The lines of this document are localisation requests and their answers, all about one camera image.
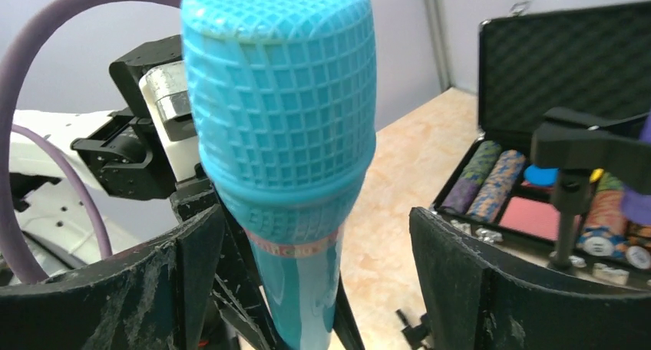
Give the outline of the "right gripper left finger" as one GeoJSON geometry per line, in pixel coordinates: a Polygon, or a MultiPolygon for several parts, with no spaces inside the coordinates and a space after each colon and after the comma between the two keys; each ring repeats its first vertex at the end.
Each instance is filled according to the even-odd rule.
{"type": "Polygon", "coordinates": [[[225,230],[213,206],[168,233],[1,290],[3,349],[196,349],[225,230]]]}

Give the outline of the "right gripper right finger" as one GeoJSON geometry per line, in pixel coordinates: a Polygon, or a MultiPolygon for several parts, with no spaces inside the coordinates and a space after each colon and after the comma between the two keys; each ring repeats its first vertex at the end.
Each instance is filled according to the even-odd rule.
{"type": "Polygon", "coordinates": [[[650,294],[512,256],[422,207],[411,245],[437,349],[648,349],[650,294]]]}

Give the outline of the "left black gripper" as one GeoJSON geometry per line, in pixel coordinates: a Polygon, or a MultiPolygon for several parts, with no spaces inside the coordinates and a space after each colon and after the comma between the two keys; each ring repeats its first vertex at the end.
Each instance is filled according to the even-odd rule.
{"type": "Polygon", "coordinates": [[[180,37],[150,41],[116,59],[109,75],[126,108],[71,149],[109,196],[164,200],[209,186],[197,154],[180,37]]]}

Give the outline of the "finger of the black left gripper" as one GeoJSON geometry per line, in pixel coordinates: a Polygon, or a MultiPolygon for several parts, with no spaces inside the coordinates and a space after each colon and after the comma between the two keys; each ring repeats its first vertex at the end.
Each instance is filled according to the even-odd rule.
{"type": "Polygon", "coordinates": [[[180,222],[217,208],[222,238],[212,289],[197,303],[204,316],[192,329],[200,334],[183,349],[238,349],[241,339],[254,349],[327,349],[332,334],[345,349],[364,347],[340,278],[342,239],[299,258],[263,251],[206,177],[177,184],[170,204],[180,222]]]}

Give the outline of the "light blue microphone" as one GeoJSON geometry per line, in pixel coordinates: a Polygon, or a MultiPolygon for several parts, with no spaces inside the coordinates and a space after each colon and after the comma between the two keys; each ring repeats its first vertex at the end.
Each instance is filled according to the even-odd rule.
{"type": "Polygon", "coordinates": [[[329,347],[342,239],[375,153],[371,0],[183,0],[199,155],[291,349],[329,347]]]}

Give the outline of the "black round base mic stand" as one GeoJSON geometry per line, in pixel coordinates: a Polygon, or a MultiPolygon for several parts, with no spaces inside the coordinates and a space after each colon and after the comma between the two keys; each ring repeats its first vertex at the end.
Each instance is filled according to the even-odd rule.
{"type": "Polygon", "coordinates": [[[548,110],[533,132],[530,160],[537,167],[557,168],[550,201],[560,213],[555,255],[550,264],[567,270],[572,264],[575,217],[589,206],[590,175],[603,169],[629,188],[650,193],[650,180],[643,180],[642,158],[650,157],[650,144],[631,137],[630,131],[649,120],[642,113],[622,120],[573,111],[564,107],[548,110]]]}

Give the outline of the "black tripod mic stand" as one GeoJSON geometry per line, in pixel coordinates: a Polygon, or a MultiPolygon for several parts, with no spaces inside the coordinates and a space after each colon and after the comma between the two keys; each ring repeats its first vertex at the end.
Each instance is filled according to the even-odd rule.
{"type": "Polygon", "coordinates": [[[397,309],[395,314],[404,326],[401,333],[411,350],[433,350],[430,321],[427,313],[420,316],[420,323],[417,325],[412,325],[401,309],[397,309]]]}

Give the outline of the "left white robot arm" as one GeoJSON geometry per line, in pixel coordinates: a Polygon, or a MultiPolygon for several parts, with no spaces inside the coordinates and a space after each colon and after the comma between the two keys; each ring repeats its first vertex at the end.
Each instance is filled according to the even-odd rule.
{"type": "Polygon", "coordinates": [[[260,291],[244,230],[222,204],[195,158],[181,152],[173,174],[170,143],[154,129],[137,81],[155,72],[178,79],[178,36],[144,43],[109,72],[127,107],[74,114],[51,135],[102,190],[129,200],[168,199],[179,220],[145,243],[107,229],[117,255],[102,260],[84,203],[46,156],[21,140],[27,163],[12,164],[13,206],[28,247],[53,270],[23,286],[1,264],[3,349],[287,349],[260,291]]]}

